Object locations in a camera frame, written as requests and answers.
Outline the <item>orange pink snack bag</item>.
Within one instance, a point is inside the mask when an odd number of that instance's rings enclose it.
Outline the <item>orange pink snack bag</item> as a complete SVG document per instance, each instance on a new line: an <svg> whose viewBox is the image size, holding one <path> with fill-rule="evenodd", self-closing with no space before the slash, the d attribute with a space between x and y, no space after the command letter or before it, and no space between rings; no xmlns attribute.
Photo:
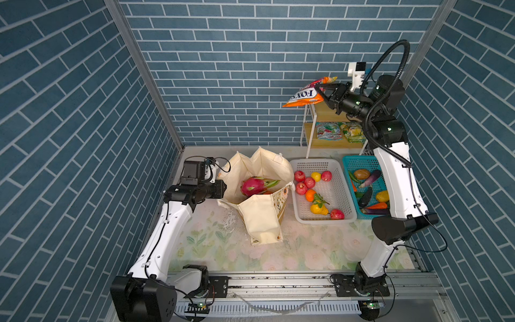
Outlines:
<svg viewBox="0 0 515 322"><path fill-rule="evenodd" d="M323 77L307 86L301 88L297 93L295 93L283 107L303 107L310 104L318 104L323 101L322 95L319 94L315 90L316 85L321 84L329 84L333 83L338 79L337 76L334 77Z"/></svg>

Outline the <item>pink dragon fruit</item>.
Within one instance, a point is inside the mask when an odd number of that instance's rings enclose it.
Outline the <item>pink dragon fruit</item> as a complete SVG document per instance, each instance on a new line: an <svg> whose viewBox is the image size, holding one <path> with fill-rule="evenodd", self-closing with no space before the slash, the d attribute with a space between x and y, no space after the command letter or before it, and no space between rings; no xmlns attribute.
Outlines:
<svg viewBox="0 0 515 322"><path fill-rule="evenodd" d="M241 185L241 193L246 197L253 195L261 195L266 193L269 189L275 187L280 183L280 180L274 180L264 177L251 177L244 181Z"/></svg>

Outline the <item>cream canvas grocery bag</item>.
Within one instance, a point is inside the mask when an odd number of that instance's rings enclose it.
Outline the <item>cream canvas grocery bag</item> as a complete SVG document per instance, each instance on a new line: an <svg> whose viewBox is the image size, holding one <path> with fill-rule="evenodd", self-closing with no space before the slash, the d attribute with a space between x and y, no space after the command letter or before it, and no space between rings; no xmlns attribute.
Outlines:
<svg viewBox="0 0 515 322"><path fill-rule="evenodd" d="M242 183L251 177L280 180L280 183L264 194L246 197L240 189ZM294 190L294 173L286 158L261 147L251 157L237 152L220 170L217 178L227 185L218 204L239 214L251 245L283 241L280 224L288 197Z"/></svg>

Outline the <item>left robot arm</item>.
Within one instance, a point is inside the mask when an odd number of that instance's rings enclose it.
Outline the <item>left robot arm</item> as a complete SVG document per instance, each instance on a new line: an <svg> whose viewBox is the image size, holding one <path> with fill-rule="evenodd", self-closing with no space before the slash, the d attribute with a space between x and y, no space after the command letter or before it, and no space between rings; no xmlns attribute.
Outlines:
<svg viewBox="0 0 515 322"><path fill-rule="evenodd" d="M220 199L227 186L222 180L198 185L174 185L164 192L158 223L135 264L116 276L110 293L120 321L170 321L178 300L194 304L195 296L209 292L206 266L189 264L168 283L168 270L180 234L196 206Z"/></svg>

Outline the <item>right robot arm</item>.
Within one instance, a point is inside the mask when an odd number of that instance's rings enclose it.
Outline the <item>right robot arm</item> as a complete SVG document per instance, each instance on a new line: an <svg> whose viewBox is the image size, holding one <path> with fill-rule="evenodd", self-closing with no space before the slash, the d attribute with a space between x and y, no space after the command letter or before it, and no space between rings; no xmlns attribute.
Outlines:
<svg viewBox="0 0 515 322"><path fill-rule="evenodd" d="M354 291L368 296L385 286L386 268L395 252L413 234L439 219L419 193L405 126L394 115L405 94L402 81L396 76L380 76L367 96L353 92L351 83L317 84L315 90L337 114L345 113L362 123L390 197L389 213L372 220L375 237L353 278Z"/></svg>

